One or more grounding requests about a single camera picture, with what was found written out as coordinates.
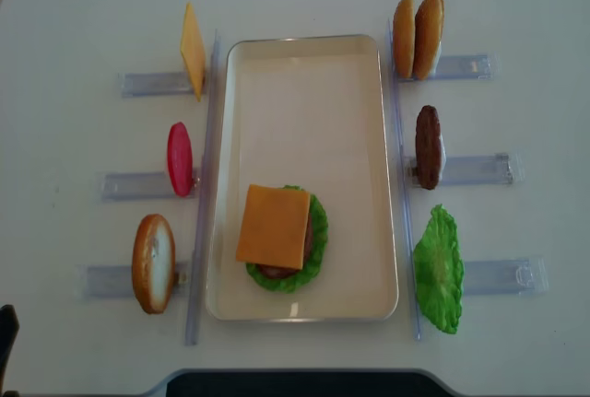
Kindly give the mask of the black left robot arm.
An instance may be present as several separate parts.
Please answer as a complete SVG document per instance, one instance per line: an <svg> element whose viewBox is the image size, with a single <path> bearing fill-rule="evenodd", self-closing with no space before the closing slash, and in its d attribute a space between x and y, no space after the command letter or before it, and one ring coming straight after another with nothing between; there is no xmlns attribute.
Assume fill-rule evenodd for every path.
<svg viewBox="0 0 590 397"><path fill-rule="evenodd" d="M18 316L13 305L4 305L1 308L1 371L0 371L0 387L4 387L6 368L10 354L17 339L19 331Z"/></svg>

